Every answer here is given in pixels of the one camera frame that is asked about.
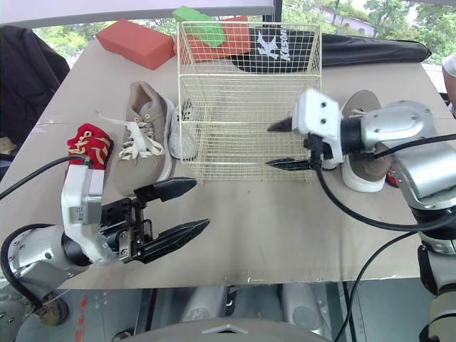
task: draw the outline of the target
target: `wire basket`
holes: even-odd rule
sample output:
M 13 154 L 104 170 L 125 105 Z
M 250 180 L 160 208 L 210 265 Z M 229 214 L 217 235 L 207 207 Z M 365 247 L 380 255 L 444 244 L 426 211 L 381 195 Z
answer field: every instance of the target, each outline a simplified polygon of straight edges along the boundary
M 222 25 L 224 43 L 211 48 L 208 44 L 219 37 L 207 27 L 216 25 Z M 289 172 L 265 164 L 309 157 L 302 136 L 267 128 L 291 116 L 305 90 L 321 89 L 320 28 L 188 21 L 178 24 L 177 48 L 180 148 L 191 151 L 181 161 L 194 177 L 309 180 L 309 171 Z

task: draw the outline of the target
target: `black bag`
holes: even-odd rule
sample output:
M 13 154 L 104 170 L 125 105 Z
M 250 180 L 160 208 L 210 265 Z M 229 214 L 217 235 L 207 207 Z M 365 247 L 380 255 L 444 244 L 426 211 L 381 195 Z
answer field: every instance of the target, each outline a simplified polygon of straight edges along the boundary
M 322 35 L 323 66 L 353 66 L 356 64 L 423 62 L 432 53 L 417 41 Z
M 0 135 L 20 145 L 70 68 L 31 29 L 2 26 L 0 30 Z
M 250 30 L 252 49 L 231 56 L 232 63 L 250 73 L 305 71 L 312 53 L 314 32 L 267 26 Z M 417 41 L 322 34 L 322 65 L 352 66 L 369 63 L 422 62 L 431 52 Z

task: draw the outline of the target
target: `green foam block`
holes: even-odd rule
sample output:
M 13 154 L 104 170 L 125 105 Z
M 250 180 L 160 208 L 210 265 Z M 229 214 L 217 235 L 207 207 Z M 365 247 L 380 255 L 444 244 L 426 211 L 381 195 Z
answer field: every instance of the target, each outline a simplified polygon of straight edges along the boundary
M 181 6 L 172 12 L 172 16 L 179 21 L 213 21 L 213 24 L 188 24 L 185 33 L 191 34 L 211 48 L 221 46 L 226 40 L 221 23 L 211 16 L 203 14 L 196 9 Z

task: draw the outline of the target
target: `red foam block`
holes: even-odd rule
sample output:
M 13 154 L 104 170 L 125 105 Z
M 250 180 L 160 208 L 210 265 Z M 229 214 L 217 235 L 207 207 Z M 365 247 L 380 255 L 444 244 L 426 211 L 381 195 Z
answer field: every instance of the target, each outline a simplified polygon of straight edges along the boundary
M 230 24 L 230 21 L 247 21 L 246 16 L 225 19 L 222 21 L 223 31 L 226 41 L 221 46 L 211 48 L 206 43 L 187 34 L 187 41 L 196 62 L 211 61 L 212 59 L 224 58 L 231 55 L 250 52 L 250 34 L 247 24 Z M 186 56 L 187 50 L 181 48 L 181 63 L 189 63 L 190 59 Z
M 96 34 L 103 48 L 155 70 L 174 56 L 167 34 L 122 19 Z

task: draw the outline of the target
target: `gray shoe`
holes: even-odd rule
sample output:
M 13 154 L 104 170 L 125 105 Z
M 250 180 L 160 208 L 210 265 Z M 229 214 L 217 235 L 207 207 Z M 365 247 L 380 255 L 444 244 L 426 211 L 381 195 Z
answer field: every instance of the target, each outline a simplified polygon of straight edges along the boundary
M 167 136 L 175 108 L 146 82 L 132 83 L 130 92 L 127 121 L 105 118 L 127 128 L 114 171 L 114 183 L 125 196 L 170 176 Z
M 349 118 L 353 115 L 363 115 L 380 108 L 380 102 L 374 93 L 369 90 L 360 90 L 343 105 L 342 115 L 344 118 Z M 345 184 L 353 190 L 377 192 L 382 189 L 386 173 L 390 167 L 390 156 L 370 162 L 354 162 L 352 156 L 345 157 L 342 165 L 342 178 Z

